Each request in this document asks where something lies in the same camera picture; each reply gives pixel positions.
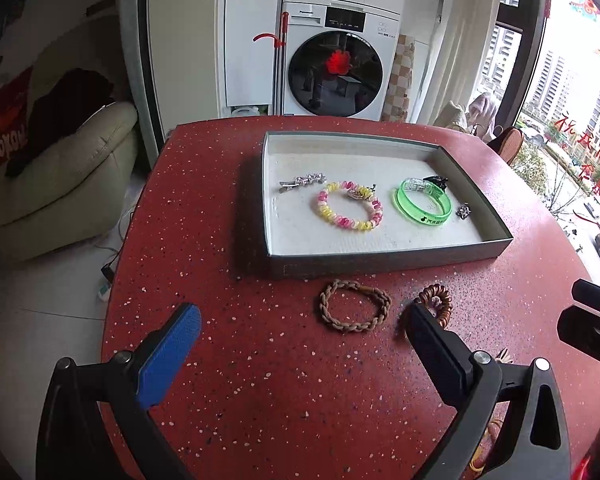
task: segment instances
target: window frame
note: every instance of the window frame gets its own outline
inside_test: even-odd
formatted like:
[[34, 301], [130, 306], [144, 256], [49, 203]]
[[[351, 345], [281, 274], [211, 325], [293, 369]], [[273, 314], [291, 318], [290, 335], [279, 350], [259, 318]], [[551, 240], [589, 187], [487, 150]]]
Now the window frame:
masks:
[[546, 1], [519, 0], [517, 7], [503, 3], [498, 7], [496, 26], [522, 35], [509, 83], [496, 115], [496, 124], [504, 128], [515, 123], [531, 86], [546, 25]]

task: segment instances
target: braided bracelet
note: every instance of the braided bracelet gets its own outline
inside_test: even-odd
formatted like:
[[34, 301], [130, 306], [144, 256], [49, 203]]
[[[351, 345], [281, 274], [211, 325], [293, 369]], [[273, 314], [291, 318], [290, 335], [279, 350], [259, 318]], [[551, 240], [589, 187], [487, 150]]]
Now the braided bracelet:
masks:
[[[331, 191], [342, 189], [348, 193], [348, 195], [355, 200], [362, 200], [368, 205], [370, 209], [371, 218], [368, 221], [363, 220], [352, 220], [346, 216], [337, 214], [333, 209], [327, 205], [327, 199]], [[382, 204], [375, 196], [374, 192], [368, 187], [360, 186], [355, 182], [348, 182], [343, 180], [342, 182], [331, 182], [327, 184], [318, 195], [318, 211], [322, 218], [327, 222], [332, 223], [337, 227], [343, 229], [352, 229], [357, 231], [369, 231], [375, 227], [378, 227], [382, 221]]]
[[[345, 323], [335, 319], [329, 314], [329, 298], [339, 288], [348, 288], [349, 290], [357, 290], [362, 292], [366, 296], [375, 300], [380, 306], [380, 312], [371, 321], [364, 323]], [[358, 282], [349, 282], [347, 280], [336, 280], [333, 283], [327, 285], [324, 292], [320, 293], [320, 314], [324, 322], [330, 325], [332, 328], [339, 330], [340, 332], [363, 332], [365, 330], [373, 330], [376, 325], [382, 324], [389, 314], [389, 307], [391, 307], [391, 297], [384, 291], [374, 286], [360, 285]]]
[[413, 300], [415, 303], [424, 305], [436, 312], [436, 320], [440, 323], [442, 330], [446, 328], [451, 319], [451, 295], [444, 285], [435, 283], [426, 286], [424, 290]]

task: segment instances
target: speckled tabletop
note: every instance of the speckled tabletop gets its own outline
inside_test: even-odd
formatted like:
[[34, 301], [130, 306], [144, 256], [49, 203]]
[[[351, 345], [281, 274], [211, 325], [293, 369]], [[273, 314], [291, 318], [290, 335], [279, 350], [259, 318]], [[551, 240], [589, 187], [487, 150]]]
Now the speckled tabletop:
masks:
[[[444, 146], [514, 235], [496, 260], [353, 278], [388, 291], [394, 306], [371, 333], [341, 335], [316, 316], [331, 280], [258, 277], [250, 205], [268, 130], [378, 134]], [[475, 137], [451, 130], [339, 118], [237, 118], [179, 126], [145, 187], [112, 290], [102, 359], [133, 349], [182, 301], [203, 329], [151, 414], [198, 480], [410, 478], [455, 410], [442, 405], [396, 330], [409, 301], [433, 282], [454, 300], [449, 328], [467, 346], [515, 362], [552, 363], [578, 460], [600, 423], [600, 364], [558, 340], [571, 285], [587, 272], [533, 192]], [[336, 295], [335, 316], [367, 319], [366, 301]], [[138, 475], [105, 410], [114, 446]]]

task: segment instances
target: green bracelet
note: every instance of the green bracelet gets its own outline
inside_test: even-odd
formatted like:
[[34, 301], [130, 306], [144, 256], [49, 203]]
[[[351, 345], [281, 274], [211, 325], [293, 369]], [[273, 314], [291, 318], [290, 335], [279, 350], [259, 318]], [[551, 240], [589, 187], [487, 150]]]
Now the green bracelet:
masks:
[[[435, 215], [420, 209], [406, 195], [407, 191], [417, 191], [430, 196], [442, 209], [442, 214]], [[435, 184], [419, 178], [408, 178], [395, 191], [394, 205], [405, 216], [425, 225], [443, 224], [451, 215], [451, 200], [446, 193]]]

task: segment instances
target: curtain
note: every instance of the curtain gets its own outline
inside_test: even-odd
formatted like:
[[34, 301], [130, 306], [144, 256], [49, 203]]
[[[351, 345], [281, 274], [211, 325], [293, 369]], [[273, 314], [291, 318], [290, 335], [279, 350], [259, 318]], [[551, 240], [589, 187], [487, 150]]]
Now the curtain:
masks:
[[449, 101], [469, 104], [489, 50], [500, 0], [451, 2], [433, 33], [427, 73], [413, 111], [418, 124], [431, 124]]

